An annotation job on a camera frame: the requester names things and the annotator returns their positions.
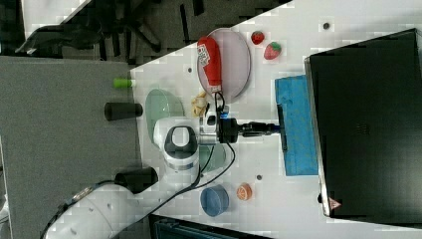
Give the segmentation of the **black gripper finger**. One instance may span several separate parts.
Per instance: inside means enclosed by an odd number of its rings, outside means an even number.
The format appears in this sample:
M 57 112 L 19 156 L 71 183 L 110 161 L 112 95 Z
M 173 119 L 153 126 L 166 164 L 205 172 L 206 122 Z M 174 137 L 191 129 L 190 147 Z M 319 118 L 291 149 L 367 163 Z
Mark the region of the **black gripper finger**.
M 272 134 L 276 134 L 277 132 L 261 132 L 261 131 L 255 131 L 255 132 L 244 132 L 243 137 L 257 137 L 257 136 L 268 136 Z
M 273 123 L 251 121 L 243 123 L 242 129 L 279 129 L 279 126 Z

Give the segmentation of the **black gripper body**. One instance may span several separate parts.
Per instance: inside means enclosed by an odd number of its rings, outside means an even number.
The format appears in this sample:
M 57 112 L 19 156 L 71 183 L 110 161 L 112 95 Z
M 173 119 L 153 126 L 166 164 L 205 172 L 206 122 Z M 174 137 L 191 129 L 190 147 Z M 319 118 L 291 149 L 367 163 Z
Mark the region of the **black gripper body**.
M 218 139 L 221 143 L 235 143 L 246 128 L 245 123 L 238 124 L 236 119 L 219 119 Z

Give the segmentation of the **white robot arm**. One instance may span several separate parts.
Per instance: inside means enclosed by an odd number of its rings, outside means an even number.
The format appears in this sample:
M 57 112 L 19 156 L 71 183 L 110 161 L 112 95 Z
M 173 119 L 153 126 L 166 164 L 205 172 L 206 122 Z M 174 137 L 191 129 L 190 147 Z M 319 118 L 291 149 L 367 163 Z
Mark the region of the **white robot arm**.
M 112 239 L 169 200 L 202 187 L 199 147 L 279 133 L 273 123 L 212 117 L 159 119 L 153 141 L 164 161 L 159 176 L 151 168 L 119 173 L 112 182 L 86 188 L 66 202 L 51 219 L 40 239 Z

